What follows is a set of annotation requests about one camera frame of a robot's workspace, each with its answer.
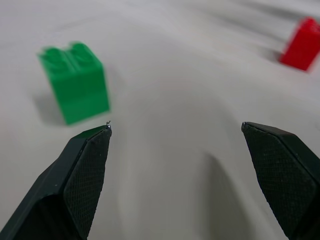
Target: textured gripper pad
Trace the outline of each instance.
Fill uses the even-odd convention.
[[[298,159],[304,156],[292,152],[282,137],[307,147],[297,136],[273,127],[245,122],[242,131],[260,188],[285,235],[296,239],[305,231],[303,221],[312,211],[319,185]]]
[[[110,131],[88,140],[66,183],[63,198],[82,239],[89,235],[105,178]]]

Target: white fabric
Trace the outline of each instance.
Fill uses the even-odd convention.
[[[90,240],[284,240],[243,121],[320,142],[319,68],[276,61],[315,0],[2,0],[0,227],[74,135],[111,120]],[[65,126],[36,53],[86,43],[112,113]]]

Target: toy block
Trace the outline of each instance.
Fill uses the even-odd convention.
[[[46,48],[39,59],[66,124],[110,110],[103,65],[85,44]]]
[[[320,25],[311,17],[303,19],[279,61],[307,71],[320,52]]]

